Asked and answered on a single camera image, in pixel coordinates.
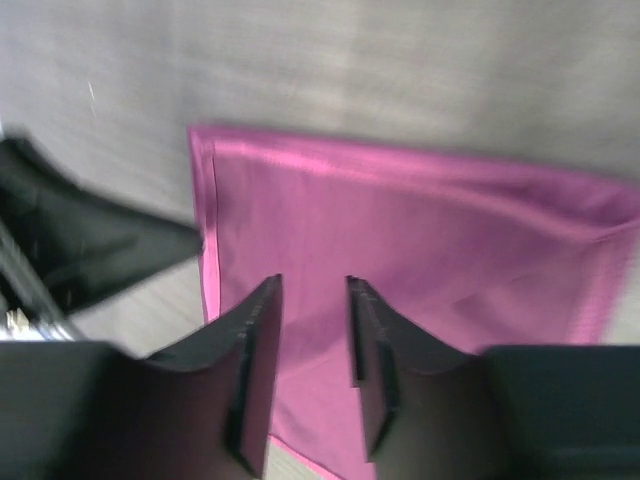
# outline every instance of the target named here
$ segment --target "gray surface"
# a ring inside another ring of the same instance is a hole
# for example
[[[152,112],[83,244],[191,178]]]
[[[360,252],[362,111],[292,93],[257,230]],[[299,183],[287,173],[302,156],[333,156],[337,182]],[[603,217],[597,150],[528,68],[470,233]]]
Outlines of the gray surface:
[[[636,0],[0,0],[0,115],[84,182],[184,218],[203,120],[637,181],[639,39]],[[610,341],[640,339],[638,292],[636,265]],[[143,353],[201,321],[193,262],[80,325]]]

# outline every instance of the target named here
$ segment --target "pink towel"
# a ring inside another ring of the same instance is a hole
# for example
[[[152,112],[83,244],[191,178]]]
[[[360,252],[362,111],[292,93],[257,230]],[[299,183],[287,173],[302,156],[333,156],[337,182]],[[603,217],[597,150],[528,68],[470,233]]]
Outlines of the pink towel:
[[[638,191],[584,173],[224,127],[190,129],[208,319],[284,274],[271,435],[367,480],[345,276],[457,348],[597,342]]]

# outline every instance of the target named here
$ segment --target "cloth fold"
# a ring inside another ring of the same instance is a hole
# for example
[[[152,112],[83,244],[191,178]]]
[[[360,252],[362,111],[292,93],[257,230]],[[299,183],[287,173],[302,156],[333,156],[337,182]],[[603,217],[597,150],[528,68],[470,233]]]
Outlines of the cloth fold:
[[[207,319],[284,275],[271,434],[323,478],[375,478],[350,388],[345,277],[459,349],[597,342],[640,193],[497,159],[189,130]]]

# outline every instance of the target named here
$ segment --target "purple fabric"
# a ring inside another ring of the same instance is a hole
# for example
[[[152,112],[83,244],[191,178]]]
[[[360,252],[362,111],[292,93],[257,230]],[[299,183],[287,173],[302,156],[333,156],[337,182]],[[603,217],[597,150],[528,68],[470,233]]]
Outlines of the purple fabric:
[[[284,274],[271,434],[324,478],[375,476],[350,388],[346,275],[465,351],[592,343],[636,238],[638,192],[588,174],[248,129],[189,135],[207,318]]]

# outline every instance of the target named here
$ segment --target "folded cloth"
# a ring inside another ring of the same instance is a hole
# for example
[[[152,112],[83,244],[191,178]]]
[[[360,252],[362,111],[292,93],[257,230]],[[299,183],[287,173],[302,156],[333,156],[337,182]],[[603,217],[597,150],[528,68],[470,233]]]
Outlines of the folded cloth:
[[[351,388],[345,277],[467,352],[597,342],[640,193],[496,159],[193,127],[207,318],[284,274],[271,435],[323,478],[374,478]]]

